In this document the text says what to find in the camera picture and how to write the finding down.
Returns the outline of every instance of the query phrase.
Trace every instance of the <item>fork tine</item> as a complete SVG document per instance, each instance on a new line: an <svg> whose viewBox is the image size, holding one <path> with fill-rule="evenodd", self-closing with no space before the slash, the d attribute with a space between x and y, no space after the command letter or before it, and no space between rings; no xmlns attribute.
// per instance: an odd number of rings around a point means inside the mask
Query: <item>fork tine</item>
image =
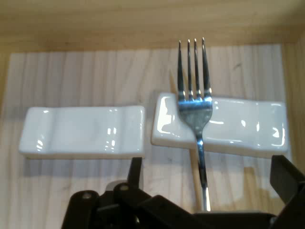
<svg viewBox="0 0 305 229"><path fill-rule="evenodd" d="M185 100L185 92L183 89L183 73L182 73L182 60L181 60L181 41L179 41L178 51L178 101Z"/></svg>
<svg viewBox="0 0 305 229"><path fill-rule="evenodd" d="M208 59L206 56L205 42L202 37L202 63L203 63L203 88L204 88L204 98L211 96L211 86L210 86L210 76Z"/></svg>
<svg viewBox="0 0 305 229"><path fill-rule="evenodd" d="M187 75L189 83L189 100L193 100L190 40L187 41Z"/></svg>
<svg viewBox="0 0 305 229"><path fill-rule="evenodd" d="M198 71L198 56L197 56L197 40L194 39L194 57L195 57L195 81L196 81L196 97L201 99L201 91L199 88L199 71Z"/></svg>

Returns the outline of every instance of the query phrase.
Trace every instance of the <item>chopstick rest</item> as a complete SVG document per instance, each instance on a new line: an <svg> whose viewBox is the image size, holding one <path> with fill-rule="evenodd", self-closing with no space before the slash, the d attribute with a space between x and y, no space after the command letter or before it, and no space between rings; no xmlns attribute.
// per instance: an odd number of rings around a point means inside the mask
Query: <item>chopstick rest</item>
<svg viewBox="0 0 305 229"><path fill-rule="evenodd" d="M31 107L19 152L35 159L130 159L144 156L145 108Z"/></svg>
<svg viewBox="0 0 305 229"><path fill-rule="evenodd" d="M152 144L195 149L195 136L178 115L176 95L157 100ZM279 102L213 97L213 114L203 129L205 151L271 158L289 149L286 107Z"/></svg>

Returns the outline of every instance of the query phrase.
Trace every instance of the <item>black mechanical clamp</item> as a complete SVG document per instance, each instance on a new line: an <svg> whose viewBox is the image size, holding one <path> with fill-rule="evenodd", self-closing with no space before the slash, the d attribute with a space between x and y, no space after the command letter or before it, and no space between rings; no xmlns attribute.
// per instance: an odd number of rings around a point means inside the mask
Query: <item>black mechanical clamp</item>
<svg viewBox="0 0 305 229"><path fill-rule="evenodd" d="M270 183L286 204L269 213L190 214L162 196L139 189L142 158L135 157L126 183L101 196L75 193L62 229L305 229L305 176L284 156L273 156Z"/></svg>

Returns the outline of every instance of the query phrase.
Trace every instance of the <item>silver fork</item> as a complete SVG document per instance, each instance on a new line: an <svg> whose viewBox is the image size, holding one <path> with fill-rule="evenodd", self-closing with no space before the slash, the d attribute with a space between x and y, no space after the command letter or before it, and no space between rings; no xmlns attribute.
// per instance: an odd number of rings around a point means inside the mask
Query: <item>silver fork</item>
<svg viewBox="0 0 305 229"><path fill-rule="evenodd" d="M187 44L187 63L188 63L188 100L185 98L185 91L183 86L183 72L181 60L181 42L179 41L178 53L178 107L180 117L189 125L194 131L198 148L198 167L200 183L202 187L202 207L205 211L210 211L209 190L206 178L204 148L202 132L204 126L208 123L212 116L212 98L208 62L206 57L206 49L204 38L202 38L202 55L203 55L203 96L199 89L199 73L198 73L198 58L197 58L197 44L194 40L194 55L195 55L195 80L196 80L196 98L194 98L192 90L192 75L191 75L191 52L190 40Z"/></svg>

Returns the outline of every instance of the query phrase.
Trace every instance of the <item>wooden surface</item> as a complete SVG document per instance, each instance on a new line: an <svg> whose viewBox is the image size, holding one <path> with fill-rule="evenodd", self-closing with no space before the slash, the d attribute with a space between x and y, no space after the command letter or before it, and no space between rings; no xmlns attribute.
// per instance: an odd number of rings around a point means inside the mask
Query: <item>wooden surface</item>
<svg viewBox="0 0 305 229"><path fill-rule="evenodd" d="M213 95L285 101L280 45L207 51ZM188 150L150 144L157 96L175 92L176 68L177 49L12 54L0 126L0 228L60 228L73 193L102 193L109 182L126 178L130 165L129 160L25 159L18 143L31 106L145 106L144 190L194 212ZM270 163L207 152L212 210L278 213L283 203L269 184Z"/></svg>
<svg viewBox="0 0 305 229"><path fill-rule="evenodd" d="M283 45L283 64L293 162L305 173L305 33L297 43Z"/></svg>
<svg viewBox="0 0 305 229"><path fill-rule="evenodd" d="M10 53L0 53L0 106L2 106L3 94L6 86Z"/></svg>
<svg viewBox="0 0 305 229"><path fill-rule="evenodd" d="M303 0L3 1L0 49L9 52L295 42Z"/></svg>

